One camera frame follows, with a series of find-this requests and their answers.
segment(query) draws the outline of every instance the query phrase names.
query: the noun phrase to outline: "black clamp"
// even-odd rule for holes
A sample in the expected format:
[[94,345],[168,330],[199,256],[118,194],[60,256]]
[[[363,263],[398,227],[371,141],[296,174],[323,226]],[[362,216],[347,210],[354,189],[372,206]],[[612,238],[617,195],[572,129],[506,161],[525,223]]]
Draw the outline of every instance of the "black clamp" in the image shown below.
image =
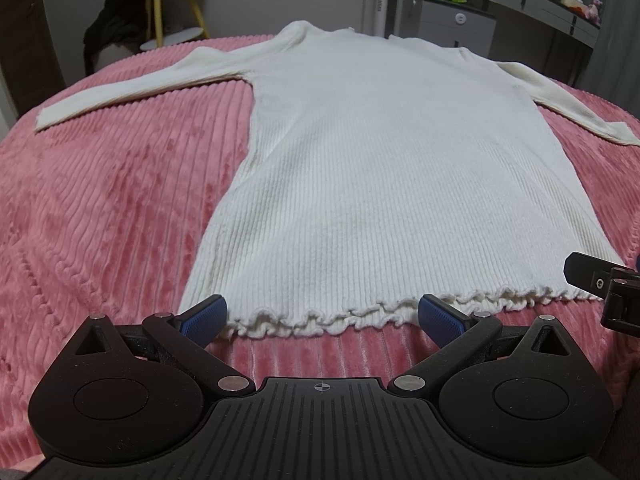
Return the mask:
[[609,394],[554,316],[503,326],[428,294],[418,320],[440,350],[388,391],[432,402],[460,439],[504,460],[563,462],[599,449],[612,422]]
[[226,318],[221,296],[140,325],[89,316],[31,397],[29,419],[43,453],[91,463],[143,460],[187,439],[218,400],[253,393],[251,378],[204,349]]
[[564,262],[567,282],[604,300],[601,324],[640,337],[640,274],[628,267],[572,253]]

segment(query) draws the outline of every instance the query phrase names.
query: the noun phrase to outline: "drawer handle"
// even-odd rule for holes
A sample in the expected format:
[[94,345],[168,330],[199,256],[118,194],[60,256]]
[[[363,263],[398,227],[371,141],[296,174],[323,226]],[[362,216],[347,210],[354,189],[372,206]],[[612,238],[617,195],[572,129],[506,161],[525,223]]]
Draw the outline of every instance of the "drawer handle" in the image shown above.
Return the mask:
[[415,6],[418,4],[417,0],[411,0],[411,7],[409,7],[409,13],[407,16],[410,18],[414,15]]

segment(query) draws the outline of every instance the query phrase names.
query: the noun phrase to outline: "blue gripper pad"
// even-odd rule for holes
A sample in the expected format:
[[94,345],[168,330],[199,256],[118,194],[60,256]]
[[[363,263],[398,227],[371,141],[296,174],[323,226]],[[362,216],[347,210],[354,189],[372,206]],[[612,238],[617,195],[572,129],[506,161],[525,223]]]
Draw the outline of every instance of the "blue gripper pad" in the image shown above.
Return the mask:
[[451,343],[474,324],[469,316],[431,294],[425,294],[418,303],[418,323],[438,348]]
[[204,348],[226,326],[226,301],[222,296],[211,296],[185,313],[176,316],[180,333]]

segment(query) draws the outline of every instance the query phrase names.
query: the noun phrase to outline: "metal screw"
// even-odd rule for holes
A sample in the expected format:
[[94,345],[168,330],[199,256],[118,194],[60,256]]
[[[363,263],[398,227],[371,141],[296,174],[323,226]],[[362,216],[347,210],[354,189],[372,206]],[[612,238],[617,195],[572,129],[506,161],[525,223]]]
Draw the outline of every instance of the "metal screw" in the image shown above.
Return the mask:
[[239,392],[249,385],[249,381],[239,375],[229,375],[218,381],[218,387],[226,392]]
[[400,377],[395,378],[394,384],[401,390],[414,392],[415,390],[422,388],[426,383],[422,377],[418,377],[416,375],[401,375]]

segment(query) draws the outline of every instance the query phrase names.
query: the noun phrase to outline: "black jacket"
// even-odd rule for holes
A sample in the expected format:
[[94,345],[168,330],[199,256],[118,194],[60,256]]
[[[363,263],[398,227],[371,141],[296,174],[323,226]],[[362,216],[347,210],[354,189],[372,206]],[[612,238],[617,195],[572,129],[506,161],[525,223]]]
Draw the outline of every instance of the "black jacket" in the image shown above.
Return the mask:
[[93,57],[111,43],[145,41],[145,0],[105,0],[104,8],[84,33],[84,71],[94,73]]

